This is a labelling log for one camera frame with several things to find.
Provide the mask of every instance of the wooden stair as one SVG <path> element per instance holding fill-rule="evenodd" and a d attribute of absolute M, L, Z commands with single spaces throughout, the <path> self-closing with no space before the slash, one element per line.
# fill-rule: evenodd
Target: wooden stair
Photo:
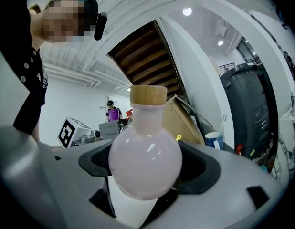
<path fill-rule="evenodd" d="M 122 40 L 109 55 L 133 85 L 158 85 L 167 98 L 182 95 L 183 84 L 157 23 L 152 21 Z"/>

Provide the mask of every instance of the blue and white mug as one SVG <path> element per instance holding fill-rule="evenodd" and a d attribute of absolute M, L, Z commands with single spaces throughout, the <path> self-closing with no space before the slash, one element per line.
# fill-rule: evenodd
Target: blue and white mug
<path fill-rule="evenodd" d="M 223 149 L 223 134 L 222 132 L 210 132 L 205 135 L 206 145 L 215 149 Z"/>

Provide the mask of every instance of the ceiling light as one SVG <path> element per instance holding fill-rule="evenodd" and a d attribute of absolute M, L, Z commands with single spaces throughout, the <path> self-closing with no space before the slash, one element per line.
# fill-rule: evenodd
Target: ceiling light
<path fill-rule="evenodd" d="M 192 9 L 191 8 L 183 9 L 182 13 L 186 16 L 189 16 L 192 13 Z"/>

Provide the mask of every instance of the cork stopper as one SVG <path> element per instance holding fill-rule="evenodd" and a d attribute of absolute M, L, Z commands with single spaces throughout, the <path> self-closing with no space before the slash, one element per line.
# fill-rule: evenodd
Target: cork stopper
<path fill-rule="evenodd" d="M 164 105 L 167 88 L 163 86 L 134 85 L 130 87 L 130 102 L 141 105 Z"/>

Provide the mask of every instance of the white box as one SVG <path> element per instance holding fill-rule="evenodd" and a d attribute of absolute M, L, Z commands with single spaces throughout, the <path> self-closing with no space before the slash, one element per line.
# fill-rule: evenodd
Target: white box
<path fill-rule="evenodd" d="M 83 122 L 67 117 L 57 136 L 58 141 L 64 148 L 71 146 L 73 141 L 79 140 L 83 135 L 90 135 L 91 129 Z"/>

